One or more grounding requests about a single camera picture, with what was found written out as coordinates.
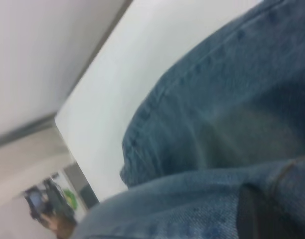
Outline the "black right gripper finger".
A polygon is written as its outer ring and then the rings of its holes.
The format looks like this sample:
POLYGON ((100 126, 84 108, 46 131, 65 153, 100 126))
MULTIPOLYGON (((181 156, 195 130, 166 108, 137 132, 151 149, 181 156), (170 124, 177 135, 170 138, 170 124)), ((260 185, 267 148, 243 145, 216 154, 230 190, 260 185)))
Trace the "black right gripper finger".
POLYGON ((259 188, 244 184, 239 191, 240 239, 295 239, 296 224, 283 208, 259 188))

